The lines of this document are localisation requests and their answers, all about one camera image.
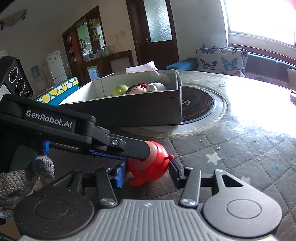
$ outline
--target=red toy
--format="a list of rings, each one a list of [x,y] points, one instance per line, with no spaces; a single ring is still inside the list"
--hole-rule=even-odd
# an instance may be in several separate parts
[[[154,141],[146,142],[150,147],[150,155],[144,161],[132,158],[127,160],[128,172],[135,177],[128,180],[128,185],[132,187],[161,178],[168,169],[169,160],[174,159],[161,144]]]

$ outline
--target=wooden console table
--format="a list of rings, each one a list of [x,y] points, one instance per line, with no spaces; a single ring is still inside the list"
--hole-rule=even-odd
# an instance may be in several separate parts
[[[106,75],[113,73],[112,67],[111,67],[111,61],[116,60],[116,59],[120,59],[120,58],[124,58],[124,57],[128,57],[131,67],[135,66],[134,62],[133,62],[133,56],[132,56],[131,50],[103,55],[103,56],[100,56],[96,59],[93,58],[93,59],[87,60],[87,61],[79,64],[78,65],[79,69],[82,71],[82,73],[84,75],[84,79],[85,79],[85,81],[84,81],[84,83],[82,83],[82,85],[87,84],[91,80],[89,77],[88,71],[86,69],[87,67],[97,66],[99,76],[104,77]]]

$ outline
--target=open box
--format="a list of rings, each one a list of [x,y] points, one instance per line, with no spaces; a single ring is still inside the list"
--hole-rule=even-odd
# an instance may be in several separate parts
[[[59,106],[96,117],[102,127],[177,125],[181,122],[181,78],[176,70],[159,70],[171,82],[165,91],[111,96],[118,85],[155,82],[151,72],[107,76],[93,80]]]

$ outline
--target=toy foot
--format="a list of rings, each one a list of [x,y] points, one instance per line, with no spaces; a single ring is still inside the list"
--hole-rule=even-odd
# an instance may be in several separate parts
[[[128,179],[128,185],[131,186],[131,187],[137,187],[137,186],[140,186],[144,183],[145,181],[143,181],[142,179],[140,178],[130,178]]]

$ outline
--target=gloved thumb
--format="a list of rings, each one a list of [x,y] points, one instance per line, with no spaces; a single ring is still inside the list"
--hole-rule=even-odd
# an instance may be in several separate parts
[[[54,164],[46,155],[35,157],[31,169],[36,176],[54,179]]]

